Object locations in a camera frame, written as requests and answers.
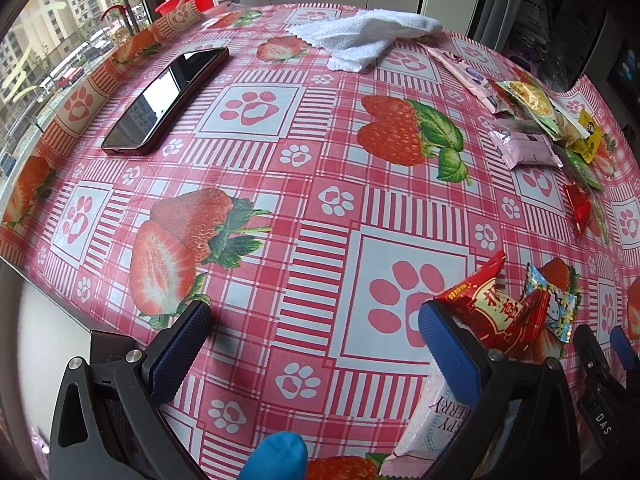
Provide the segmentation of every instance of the smartphone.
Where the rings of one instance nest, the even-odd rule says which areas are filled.
[[[104,137],[102,149],[111,155],[146,155],[152,152],[228,57],[228,48],[199,50],[178,56],[111,127]]]

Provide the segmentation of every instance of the blue glove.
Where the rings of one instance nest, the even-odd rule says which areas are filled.
[[[304,480],[306,446],[296,433],[265,438],[247,460],[238,480]]]

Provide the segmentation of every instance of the blue gripper pad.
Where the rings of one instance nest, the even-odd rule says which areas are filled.
[[[199,306],[169,341],[164,352],[150,370],[148,391],[155,406],[174,400],[175,394],[196,359],[200,348],[211,333],[211,310],[206,303],[199,303]],[[156,338],[161,336],[165,330],[172,330],[175,324],[171,328],[161,330]]]
[[[625,331],[621,326],[615,326],[609,334],[609,341],[620,358],[622,367],[625,370],[640,369],[640,359],[636,355],[634,348],[631,346],[629,339],[626,338]]]
[[[456,400],[473,409],[482,393],[480,370],[428,302],[418,313],[418,329]]]

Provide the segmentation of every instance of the glass window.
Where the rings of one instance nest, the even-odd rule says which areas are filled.
[[[140,28],[149,24],[140,5]],[[89,74],[128,38],[117,12],[103,22],[102,11],[120,0],[30,0],[2,42],[0,63],[0,150],[17,158],[30,140],[46,128],[53,110],[77,82],[57,81],[70,68]],[[7,177],[0,175],[0,189]]]

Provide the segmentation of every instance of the red wrapper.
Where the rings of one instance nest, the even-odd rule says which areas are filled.
[[[549,294],[535,291],[522,302],[495,287],[506,255],[499,251],[463,282],[437,299],[465,323],[484,348],[519,357],[544,326]]]

